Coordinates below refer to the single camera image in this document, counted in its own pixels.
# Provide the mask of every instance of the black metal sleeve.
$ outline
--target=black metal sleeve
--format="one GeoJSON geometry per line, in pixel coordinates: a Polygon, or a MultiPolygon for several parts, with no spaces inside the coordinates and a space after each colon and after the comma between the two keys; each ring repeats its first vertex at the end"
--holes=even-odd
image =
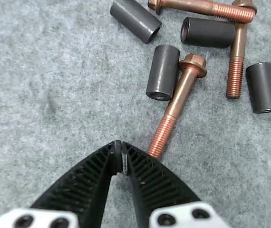
{"type": "Polygon", "coordinates": [[[225,21],[187,17],[181,28],[181,42],[184,44],[227,48],[234,37],[234,24],[225,21]]]}
{"type": "Polygon", "coordinates": [[[156,36],[162,25],[135,0],[115,0],[110,14],[146,44],[156,36]]]}
{"type": "Polygon", "coordinates": [[[156,47],[146,89],[147,96],[160,101],[173,98],[179,57],[180,51],[173,46],[156,47]]]}
{"type": "Polygon", "coordinates": [[[271,62],[261,62],[246,69],[253,112],[271,112],[271,62]]]}

